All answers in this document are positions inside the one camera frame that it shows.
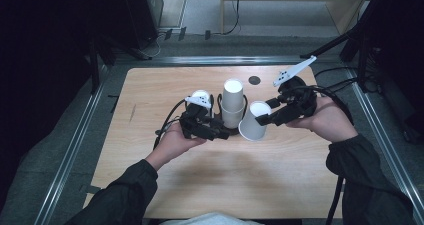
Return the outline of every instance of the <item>small black dot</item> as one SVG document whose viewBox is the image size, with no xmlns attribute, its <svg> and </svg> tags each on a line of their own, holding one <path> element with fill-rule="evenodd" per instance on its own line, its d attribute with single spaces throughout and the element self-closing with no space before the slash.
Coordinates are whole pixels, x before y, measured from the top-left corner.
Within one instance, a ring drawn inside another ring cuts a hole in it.
<svg viewBox="0 0 424 225">
<path fill-rule="evenodd" d="M 251 76 L 249 78 L 249 83 L 252 85 L 258 85 L 259 83 L 261 83 L 261 79 L 257 76 Z"/>
</svg>

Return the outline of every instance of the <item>hand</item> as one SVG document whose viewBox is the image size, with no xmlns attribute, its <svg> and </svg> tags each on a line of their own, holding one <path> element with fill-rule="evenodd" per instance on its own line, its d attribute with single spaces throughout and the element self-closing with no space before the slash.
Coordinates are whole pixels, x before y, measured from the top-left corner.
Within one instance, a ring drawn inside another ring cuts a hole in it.
<svg viewBox="0 0 424 225">
<path fill-rule="evenodd" d="M 174 123 L 165 132 L 158 146 L 146 157 L 146 161 L 158 171 L 172 159 L 205 142 L 206 139 L 202 138 L 186 139 L 180 123 Z"/>
<path fill-rule="evenodd" d="M 286 125 L 292 128 L 307 128 L 330 142 L 340 142 L 358 135 L 344 112 L 329 97 L 317 98 L 317 108 L 313 116 L 298 118 Z"/>
</svg>

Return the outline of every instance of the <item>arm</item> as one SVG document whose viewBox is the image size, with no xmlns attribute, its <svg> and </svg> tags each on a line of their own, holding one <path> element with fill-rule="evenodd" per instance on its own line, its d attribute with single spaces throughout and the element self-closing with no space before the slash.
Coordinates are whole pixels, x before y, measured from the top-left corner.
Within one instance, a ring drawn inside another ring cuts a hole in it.
<svg viewBox="0 0 424 225">
<path fill-rule="evenodd" d="M 185 139 L 180 124 L 173 124 L 155 150 L 127 168 L 106 189 L 97 192 L 88 206 L 66 224 L 141 224 L 157 190 L 157 171 L 190 148 L 205 142 L 200 138 Z"/>
<path fill-rule="evenodd" d="M 357 133 L 330 98 L 318 98 L 313 116 L 287 126 L 310 129 L 332 142 L 327 167 L 346 179 L 345 224 L 414 224 L 411 201 L 387 180 L 373 145 Z"/>
</svg>

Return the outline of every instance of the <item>black jacket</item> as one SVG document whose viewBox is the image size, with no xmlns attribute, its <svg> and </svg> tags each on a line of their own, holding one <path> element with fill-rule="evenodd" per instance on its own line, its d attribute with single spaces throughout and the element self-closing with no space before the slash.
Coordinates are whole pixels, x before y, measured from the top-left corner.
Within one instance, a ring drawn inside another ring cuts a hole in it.
<svg viewBox="0 0 424 225">
<path fill-rule="evenodd" d="M 359 135 L 329 148 L 328 169 L 346 179 L 344 224 L 415 224 L 411 201 L 384 176 L 370 142 Z M 66 224 L 141 224 L 157 190 L 157 177 L 153 167 L 141 160 L 96 193 L 88 206 Z"/>
</svg>

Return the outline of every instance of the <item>wooden tabletop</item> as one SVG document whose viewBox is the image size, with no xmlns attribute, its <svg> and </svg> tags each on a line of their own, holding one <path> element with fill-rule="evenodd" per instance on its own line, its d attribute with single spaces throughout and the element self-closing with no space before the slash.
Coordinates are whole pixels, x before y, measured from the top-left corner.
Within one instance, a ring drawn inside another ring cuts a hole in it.
<svg viewBox="0 0 424 225">
<path fill-rule="evenodd" d="M 216 98 L 224 82 L 243 82 L 249 103 L 278 95 L 272 82 L 288 66 L 135 68 L 128 72 L 92 185 L 106 187 L 152 150 L 166 116 L 196 90 Z M 261 83 L 249 83 L 251 76 Z M 299 76 L 315 84 L 308 67 Z M 184 106 L 174 116 L 181 115 Z M 337 176 L 325 167 L 329 142 L 305 129 L 270 124 L 261 141 L 240 135 L 193 148 L 162 167 L 146 218 L 222 212 L 249 218 L 325 218 Z M 341 217 L 339 205 L 335 217 Z"/>
</svg>

